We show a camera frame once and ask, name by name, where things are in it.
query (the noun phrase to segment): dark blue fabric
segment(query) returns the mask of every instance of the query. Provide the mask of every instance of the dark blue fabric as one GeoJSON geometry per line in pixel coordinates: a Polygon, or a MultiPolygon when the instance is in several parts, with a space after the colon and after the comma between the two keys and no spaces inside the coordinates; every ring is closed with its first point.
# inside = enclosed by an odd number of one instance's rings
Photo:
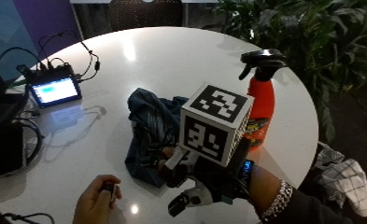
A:
{"type": "Polygon", "coordinates": [[[170,143],[178,142],[181,107],[187,100],[179,96],[173,101],[158,98],[145,89],[137,89],[129,98],[130,120],[135,123],[135,128],[125,164],[133,177],[158,188],[163,186],[165,180],[158,177],[157,169],[143,167],[142,164],[151,159],[147,151],[151,143],[161,144],[166,140],[170,143]]]}

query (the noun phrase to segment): human hand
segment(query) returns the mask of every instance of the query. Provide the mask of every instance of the human hand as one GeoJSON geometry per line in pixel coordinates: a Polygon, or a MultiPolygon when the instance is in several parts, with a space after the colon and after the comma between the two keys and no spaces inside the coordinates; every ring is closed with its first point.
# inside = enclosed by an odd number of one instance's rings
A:
{"type": "MultiPolygon", "coordinates": [[[[102,189],[102,185],[106,182],[115,184],[121,183],[121,180],[113,175],[98,175],[93,183],[87,186],[82,197],[77,203],[74,224],[106,224],[109,223],[109,215],[111,209],[115,207],[111,200],[111,193],[102,189]]],[[[121,199],[121,190],[117,188],[117,198],[121,199]]]]}

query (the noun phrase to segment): apriltag cube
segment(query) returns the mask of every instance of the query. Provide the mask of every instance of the apriltag cube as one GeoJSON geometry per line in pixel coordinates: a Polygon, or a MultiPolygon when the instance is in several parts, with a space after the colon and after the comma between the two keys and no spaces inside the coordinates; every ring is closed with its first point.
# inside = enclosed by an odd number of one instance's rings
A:
{"type": "Polygon", "coordinates": [[[181,110],[179,145],[227,166],[244,137],[252,96],[205,83],[181,110]]]}

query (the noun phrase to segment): red spray bottle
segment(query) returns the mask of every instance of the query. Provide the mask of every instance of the red spray bottle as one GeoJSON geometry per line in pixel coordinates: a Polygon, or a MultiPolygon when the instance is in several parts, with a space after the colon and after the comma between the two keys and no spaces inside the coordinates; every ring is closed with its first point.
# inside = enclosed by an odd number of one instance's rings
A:
{"type": "Polygon", "coordinates": [[[240,76],[244,80],[252,68],[257,67],[256,75],[249,83],[248,95],[256,98],[249,115],[249,125],[245,137],[250,140],[250,150],[257,149],[264,143],[269,124],[274,114],[274,89],[272,78],[276,72],[288,67],[286,57],[277,49],[262,49],[242,55],[246,69],[240,76]]]}

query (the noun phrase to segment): silver bracelet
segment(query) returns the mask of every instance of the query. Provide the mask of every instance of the silver bracelet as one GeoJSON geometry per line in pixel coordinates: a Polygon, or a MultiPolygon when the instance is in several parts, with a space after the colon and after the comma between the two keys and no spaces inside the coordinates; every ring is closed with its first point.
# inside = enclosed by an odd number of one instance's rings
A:
{"type": "Polygon", "coordinates": [[[262,214],[262,221],[273,220],[285,211],[288,203],[292,200],[292,196],[293,187],[282,180],[280,194],[276,197],[268,211],[265,211],[265,213],[262,214]]]}

